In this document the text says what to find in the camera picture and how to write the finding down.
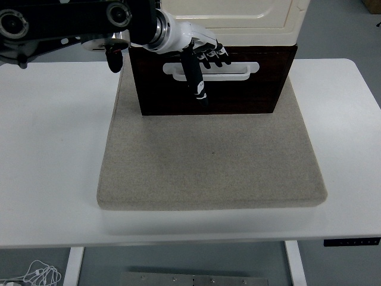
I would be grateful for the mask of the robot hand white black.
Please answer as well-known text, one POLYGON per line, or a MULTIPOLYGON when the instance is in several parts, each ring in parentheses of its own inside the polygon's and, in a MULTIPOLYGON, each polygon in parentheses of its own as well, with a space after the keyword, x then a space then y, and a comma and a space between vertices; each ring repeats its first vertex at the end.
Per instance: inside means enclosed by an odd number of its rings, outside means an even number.
POLYGON ((206 69, 211 68, 211 63, 217 67, 231 64, 224 46, 212 31, 188 21, 177 21, 161 9, 157 10, 157 31, 143 47, 156 54, 178 55, 188 87, 203 107, 208 105, 208 98, 199 64, 206 69))

